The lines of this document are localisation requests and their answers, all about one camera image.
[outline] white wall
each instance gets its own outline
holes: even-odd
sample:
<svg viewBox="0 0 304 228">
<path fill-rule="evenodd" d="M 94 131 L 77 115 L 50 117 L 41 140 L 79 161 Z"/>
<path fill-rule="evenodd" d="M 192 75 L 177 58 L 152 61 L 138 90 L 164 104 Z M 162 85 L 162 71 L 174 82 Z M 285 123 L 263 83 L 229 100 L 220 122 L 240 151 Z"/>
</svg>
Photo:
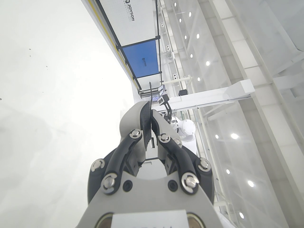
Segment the white wall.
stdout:
<svg viewBox="0 0 304 228">
<path fill-rule="evenodd" d="M 130 81 L 80 0 L 0 11 L 0 227 L 75 227 L 90 165 L 134 103 Z"/>
</svg>

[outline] white rectangular sign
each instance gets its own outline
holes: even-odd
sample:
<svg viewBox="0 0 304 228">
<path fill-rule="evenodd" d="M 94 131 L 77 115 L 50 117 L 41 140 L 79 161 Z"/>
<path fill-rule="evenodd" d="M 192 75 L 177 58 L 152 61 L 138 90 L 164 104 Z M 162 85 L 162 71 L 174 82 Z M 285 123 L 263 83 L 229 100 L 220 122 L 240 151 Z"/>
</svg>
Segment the white rectangular sign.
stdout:
<svg viewBox="0 0 304 228">
<path fill-rule="evenodd" d="M 156 36 L 152 0 L 100 0 L 122 46 Z"/>
<path fill-rule="evenodd" d="M 185 228 L 185 210 L 114 214 L 111 228 Z"/>
</svg>

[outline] ceiling light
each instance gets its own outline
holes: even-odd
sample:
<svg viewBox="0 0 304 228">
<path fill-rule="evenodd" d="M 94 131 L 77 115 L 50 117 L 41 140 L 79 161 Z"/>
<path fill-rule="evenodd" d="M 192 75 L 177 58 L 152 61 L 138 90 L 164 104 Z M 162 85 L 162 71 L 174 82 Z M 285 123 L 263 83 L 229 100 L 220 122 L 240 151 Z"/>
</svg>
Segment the ceiling light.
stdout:
<svg viewBox="0 0 304 228">
<path fill-rule="evenodd" d="M 239 136 L 238 136 L 237 134 L 235 134 L 235 133 L 232 133 L 232 134 L 231 134 L 231 137 L 232 137 L 233 139 L 238 139 L 238 138 L 239 138 Z"/>
<path fill-rule="evenodd" d="M 254 183 L 252 181 L 248 180 L 247 183 L 249 184 L 250 187 L 254 187 Z"/>
</svg>

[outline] screw head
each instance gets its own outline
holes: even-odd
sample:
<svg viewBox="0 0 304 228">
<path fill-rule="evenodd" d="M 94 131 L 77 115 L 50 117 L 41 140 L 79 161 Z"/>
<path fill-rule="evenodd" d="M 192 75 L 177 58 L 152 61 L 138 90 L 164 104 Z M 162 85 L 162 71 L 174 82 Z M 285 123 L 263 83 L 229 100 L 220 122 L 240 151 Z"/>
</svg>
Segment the screw head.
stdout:
<svg viewBox="0 0 304 228">
<path fill-rule="evenodd" d="M 131 132 L 130 137 L 133 139 L 137 139 L 140 136 L 140 129 L 135 129 Z"/>
<path fill-rule="evenodd" d="M 140 131 L 138 129 L 135 129 L 134 131 L 132 131 L 133 136 L 138 136 L 139 134 L 140 134 Z"/>
<path fill-rule="evenodd" d="M 169 140 L 169 138 L 170 137 L 167 134 L 162 134 L 162 136 L 161 136 L 162 141 Z"/>
<path fill-rule="evenodd" d="M 107 177 L 104 181 L 104 186 L 109 189 L 115 184 L 115 179 L 111 177 Z"/>
<path fill-rule="evenodd" d="M 196 186 L 196 181 L 195 181 L 195 179 L 194 179 L 194 177 L 193 176 L 188 176 L 187 178 L 186 178 L 186 185 L 188 186 L 188 187 L 190 187 L 190 188 L 195 188 L 195 186 Z"/>
<path fill-rule="evenodd" d="M 201 171 L 204 171 L 204 172 L 208 172 L 211 170 L 211 165 L 210 165 L 209 161 L 204 159 L 203 157 L 201 157 L 201 162 L 198 165 L 198 167 Z"/>
<path fill-rule="evenodd" d="M 103 168 L 105 166 L 105 161 L 103 159 L 95 160 L 91 165 L 91 171 L 94 172 L 98 168 Z"/>
<path fill-rule="evenodd" d="M 174 139 L 174 141 L 178 144 L 178 145 L 180 145 L 181 143 L 180 143 L 180 141 L 176 138 L 176 139 Z"/>
</svg>

